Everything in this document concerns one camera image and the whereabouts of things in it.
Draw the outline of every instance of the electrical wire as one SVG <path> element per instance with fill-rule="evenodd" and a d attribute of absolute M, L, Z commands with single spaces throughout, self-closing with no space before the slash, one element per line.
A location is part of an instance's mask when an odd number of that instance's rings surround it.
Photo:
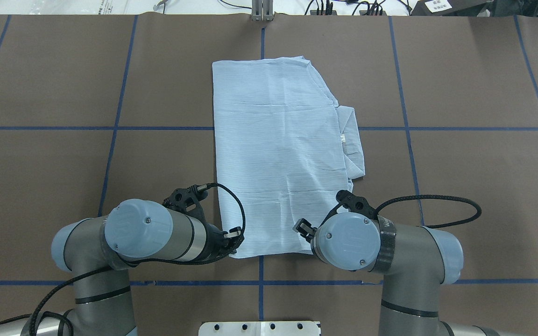
<path fill-rule="evenodd" d="M 232 6 L 232 7 L 235 7 L 235 8 L 252 9 L 252 7 L 233 5 L 233 4 L 230 4 L 229 2 L 225 2 L 224 0 L 217 0 L 217 1 L 222 2 L 222 3 L 226 4 L 227 6 Z"/>
<path fill-rule="evenodd" d="M 24 315 L 19 315 L 19 316 L 11 317 L 11 318 L 9 318 L 9 319 L 0 321 L 0 325 L 2 325 L 2 324 L 7 324 L 7 323 L 11 323 L 11 322 L 15 322 L 15 321 L 19 321 L 19 320 L 21 320 L 21 319 L 28 319 L 28 317 L 30 317 L 30 314 L 24 314 Z"/>
<path fill-rule="evenodd" d="M 379 214 L 383 208 L 390 204 L 394 204 L 397 202 L 404 202 L 404 201 L 412 201 L 412 200 L 446 200 L 446 201 L 454 201 L 454 202 L 462 202 L 466 204 L 470 204 L 476 209 L 476 213 L 472 215 L 472 217 L 462 219 L 461 221 L 455 221 L 451 223 L 445 223 L 445 224 L 438 224 L 438 225 L 425 225 L 428 228 L 446 228 L 446 227 L 453 227 L 455 225 L 465 224 L 474 221 L 478 217 L 481 216 L 481 207 L 476 204 L 473 200 L 469 200 L 468 198 L 463 197 L 457 197 L 457 196 L 446 196 L 446 195 L 413 195 L 413 196 L 402 196 L 393 198 L 391 200 L 383 202 L 380 206 L 378 206 L 375 211 L 373 212 L 373 216 L 376 218 L 376 216 Z"/>
<path fill-rule="evenodd" d="M 111 271 L 111 270 L 112 270 L 112 268 L 110 266 L 101 267 L 101 268 L 98 268 L 98 269 L 93 270 L 91 272 L 87 272 L 87 273 L 84 273 L 84 274 L 79 275 L 77 277 L 73 277 L 72 279 L 69 279 L 69 280 L 65 281 L 64 283 L 62 283 L 60 285 L 57 285 L 57 287 L 55 287 L 47 295 L 45 295 L 45 297 L 41 300 L 41 302 L 39 302 L 38 306 L 36 306 L 36 308 L 35 308 L 34 312 L 32 313 L 32 315 L 30 315 L 30 321 L 28 323 L 28 336 L 36 336 L 36 330 L 38 329 L 38 323 L 36 322 L 36 318 L 38 317 L 39 312 L 45 306 L 47 301 L 49 301 L 49 299 L 51 299 L 51 297 L 55 293 L 57 293 L 60 289 L 66 287 L 67 285 L 72 285 L 76 281 L 82 280 L 84 278 L 94 276 L 95 274 Z M 68 321 L 67 322 L 68 326 L 71 326 L 72 323 L 67 319 L 67 317 L 64 317 L 64 318 Z"/>
<path fill-rule="evenodd" d="M 53 313 L 53 311 L 45 311 L 43 312 L 43 317 L 52 317 L 53 319 L 58 319 L 60 323 L 61 330 L 63 331 L 64 325 L 68 327 L 68 336 L 74 336 L 74 326 L 70 322 L 70 320 L 61 314 Z"/>
<path fill-rule="evenodd" d="M 408 11 L 408 15 L 412 15 L 412 7 L 410 7 L 410 2 L 409 0 L 406 0 L 406 3 L 403 2 L 403 0 L 398 0 L 398 2 L 400 2 L 402 5 L 404 5 L 404 7 L 406 7 L 406 10 Z"/>
<path fill-rule="evenodd" d="M 356 10 L 357 10 L 358 7 L 360 7 L 362 4 L 367 5 L 367 13 L 368 13 L 368 11 L 371 9 L 371 4 L 370 4 L 368 1 L 361 1 L 361 2 L 357 2 L 357 3 L 356 3 L 356 7 L 354 7 L 354 11 L 352 11 L 352 15 L 354 15 L 354 14 L 356 13 Z"/>
<path fill-rule="evenodd" d="M 1 321 L 0 325 L 4 325 L 4 324 L 7 324 L 7 323 L 19 321 L 19 320 L 22 320 L 22 319 L 28 319 L 30 316 L 31 316 L 31 314 L 24 314 L 24 315 L 19 315 L 19 316 L 16 316 L 16 317 L 11 317 L 9 319 Z M 72 323 L 70 322 L 70 320 L 66 316 L 61 315 L 61 314 L 57 314 L 57 313 L 53 313 L 53 311 L 45 311 L 45 312 L 43 312 L 42 317 L 43 318 L 52 317 L 53 319 L 58 319 L 60 321 L 60 327 L 63 328 L 64 326 L 67 326 L 69 336 L 73 336 L 74 327 L 73 327 Z"/>
<path fill-rule="evenodd" d="M 308 9 L 310 8 L 310 6 L 312 5 L 313 2 L 316 2 L 316 3 L 317 3 L 317 10 L 319 10 L 319 3 L 318 3 L 318 0 L 310 0 L 310 2 L 308 2 L 307 10 L 304 11 L 304 14 L 305 14 L 305 15 L 308 13 Z"/>

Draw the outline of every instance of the mounting plate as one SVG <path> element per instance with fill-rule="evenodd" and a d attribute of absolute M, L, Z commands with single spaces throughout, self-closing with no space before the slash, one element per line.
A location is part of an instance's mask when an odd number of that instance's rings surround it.
<path fill-rule="evenodd" d="M 367 13 L 367 11 L 361 11 L 361 15 L 365 15 Z M 385 11 L 383 11 L 383 14 L 381 16 L 387 16 L 387 13 L 385 13 Z"/>
<path fill-rule="evenodd" d="M 311 15 L 317 15 L 317 11 L 311 9 L 310 14 L 311 14 Z M 331 15 L 337 15 L 337 14 L 338 14 L 337 11 L 333 11 L 333 12 L 331 12 Z"/>
<path fill-rule="evenodd" d="M 320 336 L 317 321 L 207 322 L 198 336 Z"/>

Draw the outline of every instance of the brown table surface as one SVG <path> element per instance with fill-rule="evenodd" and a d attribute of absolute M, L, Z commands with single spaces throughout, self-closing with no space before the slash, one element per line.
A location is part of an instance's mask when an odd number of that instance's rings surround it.
<path fill-rule="evenodd" d="M 367 164 L 356 194 L 482 206 L 448 230 L 465 268 L 442 287 L 441 319 L 538 335 L 538 19 L 524 17 L 0 16 L 0 320 L 69 277 L 49 250 L 62 226 L 215 180 L 212 62 L 300 55 L 356 108 Z M 216 193 L 203 205 L 219 224 Z M 425 201 L 383 215 L 420 225 L 471 212 Z M 146 264 L 131 279 L 143 336 L 259 319 L 377 332 L 380 277 L 310 256 Z"/>

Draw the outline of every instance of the metal clamp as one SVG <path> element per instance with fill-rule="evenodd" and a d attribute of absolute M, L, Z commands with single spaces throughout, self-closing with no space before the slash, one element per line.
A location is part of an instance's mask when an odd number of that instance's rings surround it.
<path fill-rule="evenodd" d="M 252 0 L 252 21 L 273 21 L 273 0 Z"/>

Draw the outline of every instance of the black cable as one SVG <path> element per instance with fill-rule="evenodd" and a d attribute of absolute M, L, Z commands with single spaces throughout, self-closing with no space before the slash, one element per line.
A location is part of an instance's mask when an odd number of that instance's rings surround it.
<path fill-rule="evenodd" d="M 397 202 L 404 202 L 404 201 L 412 201 L 412 200 L 446 200 L 446 201 L 454 201 L 454 202 L 462 202 L 466 204 L 470 204 L 474 206 L 476 209 L 476 213 L 472 215 L 470 218 L 462 219 L 461 221 L 455 221 L 451 223 L 445 223 L 445 224 L 438 224 L 438 225 L 425 225 L 428 228 L 446 228 L 446 227 L 452 227 L 455 225 L 460 225 L 464 223 L 469 223 L 477 219 L 481 216 L 481 207 L 476 204 L 473 200 L 469 200 L 468 198 L 463 197 L 457 197 L 457 196 L 446 196 L 446 195 L 414 195 L 414 196 L 402 196 L 393 198 L 391 200 L 388 200 L 386 202 L 383 202 L 380 206 L 378 206 L 375 211 L 373 212 L 374 217 L 378 215 L 378 213 L 383 210 L 386 206 L 390 204 L 394 204 Z"/>
<path fill-rule="evenodd" d="M 308 9 L 310 8 L 310 6 L 312 5 L 313 2 L 315 2 L 316 0 L 310 0 L 310 2 L 308 2 L 308 6 L 307 6 L 307 10 L 304 11 L 304 14 L 306 15 L 308 13 Z"/>
<path fill-rule="evenodd" d="M 19 321 L 21 319 L 28 319 L 28 317 L 30 317 L 30 314 L 24 314 L 24 315 L 19 315 L 19 316 L 16 316 L 16 317 L 11 317 L 9 319 L 0 321 L 0 325 L 10 323 L 10 322 Z"/>
<path fill-rule="evenodd" d="M 410 7 L 409 0 L 406 0 L 406 3 L 403 2 L 403 0 L 398 0 L 404 7 L 406 7 L 406 10 L 408 11 L 408 15 L 412 15 L 412 7 Z"/>
<path fill-rule="evenodd" d="M 377 15 L 382 15 L 383 13 L 383 2 L 386 2 L 386 0 L 383 0 L 382 2 L 374 2 L 373 3 L 373 6 L 371 6 L 371 9 L 370 11 L 367 11 L 364 15 L 373 15 L 373 16 L 377 16 Z"/>
<path fill-rule="evenodd" d="M 356 10 L 358 9 L 358 7 L 361 6 L 361 4 L 365 4 L 367 5 L 367 12 L 369 11 L 369 9 L 371 8 L 371 4 L 368 2 L 368 1 L 361 1 L 361 2 L 358 2 L 356 7 L 354 7 L 354 11 L 352 11 L 352 15 L 354 15 L 356 13 Z"/>
<path fill-rule="evenodd" d="M 227 6 L 232 6 L 232 7 L 235 7 L 235 8 L 252 9 L 252 7 L 233 5 L 233 4 L 230 4 L 229 2 L 225 2 L 224 0 L 217 0 L 217 1 L 222 2 L 222 3 L 226 4 Z"/>
<path fill-rule="evenodd" d="M 58 319 L 60 327 L 63 328 L 64 325 L 66 325 L 68 327 L 68 335 L 74 336 L 74 326 L 66 316 L 58 313 L 53 313 L 53 311 L 45 311 L 43 312 L 43 317 L 52 317 L 54 319 Z"/>
<path fill-rule="evenodd" d="M 86 277 L 90 277 L 90 276 L 93 276 L 95 274 L 99 274 L 99 273 L 103 273 L 103 272 L 107 272 L 107 271 L 111 271 L 111 270 L 112 269 L 111 269 L 110 266 L 105 266 L 105 267 L 102 267 L 102 268 L 98 268 L 97 270 L 84 273 L 84 274 L 79 275 L 77 277 L 73 277 L 72 279 L 69 279 L 68 281 L 65 281 L 64 283 L 62 283 L 60 285 L 57 285 L 57 287 L 55 287 L 47 295 L 45 295 L 43 300 L 41 300 L 41 302 L 39 302 L 38 306 L 36 306 L 36 308 L 35 308 L 34 312 L 32 313 L 32 315 L 30 315 L 30 323 L 28 324 L 28 336 L 36 336 L 36 330 L 38 329 L 38 324 L 36 323 L 36 318 L 39 315 L 39 312 L 45 306 L 47 301 L 49 301 L 49 299 L 51 299 L 51 297 L 55 293 L 57 293 L 60 289 L 66 287 L 67 285 L 72 285 L 76 281 L 82 280 L 82 279 L 84 279 Z"/>

